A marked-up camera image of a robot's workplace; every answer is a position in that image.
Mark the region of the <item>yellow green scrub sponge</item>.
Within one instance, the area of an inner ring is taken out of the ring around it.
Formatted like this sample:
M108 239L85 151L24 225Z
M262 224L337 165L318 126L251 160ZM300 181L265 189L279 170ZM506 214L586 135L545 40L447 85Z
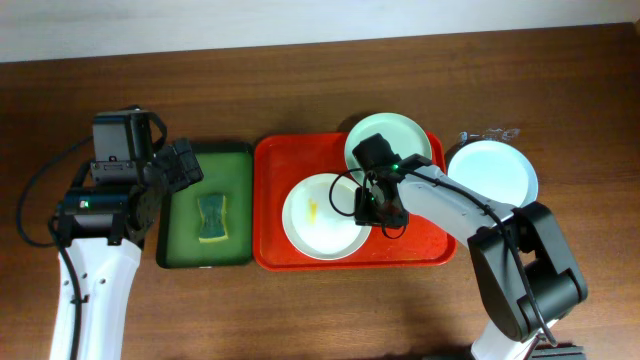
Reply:
M219 193L200 196L198 198L198 208L201 216L199 241L201 243L213 243L227 240L226 196Z

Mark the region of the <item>white plate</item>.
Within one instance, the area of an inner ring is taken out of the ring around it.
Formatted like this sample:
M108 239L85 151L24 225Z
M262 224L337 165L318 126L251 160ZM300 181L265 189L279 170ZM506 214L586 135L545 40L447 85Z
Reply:
M337 174L321 173L305 178L287 195L282 207L285 235L296 250L322 261L346 258L359 250L372 227L360 226L353 216L358 184Z

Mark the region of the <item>light blue plate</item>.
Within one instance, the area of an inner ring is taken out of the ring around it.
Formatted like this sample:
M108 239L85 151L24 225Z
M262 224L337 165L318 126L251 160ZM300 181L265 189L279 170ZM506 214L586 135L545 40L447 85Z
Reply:
M524 207L537 200L539 183L531 162L495 140L458 144L445 154L448 176L487 198Z

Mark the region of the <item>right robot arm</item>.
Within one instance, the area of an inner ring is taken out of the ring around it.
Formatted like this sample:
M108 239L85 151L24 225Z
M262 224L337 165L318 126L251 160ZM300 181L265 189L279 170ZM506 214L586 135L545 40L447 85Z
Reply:
M356 150L364 173L355 221L406 229L412 215L433 223L470 252L489 323L461 359L583 359L560 345L552 325L588 295L586 281L552 212L486 198L447 177L427 158Z

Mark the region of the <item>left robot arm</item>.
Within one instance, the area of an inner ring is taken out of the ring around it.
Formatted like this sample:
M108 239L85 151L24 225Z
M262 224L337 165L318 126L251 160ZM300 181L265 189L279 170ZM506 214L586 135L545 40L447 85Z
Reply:
M82 167L48 222L58 250L60 294L52 359L118 359L144 239L162 200L204 177L190 142L178 139L142 161Z

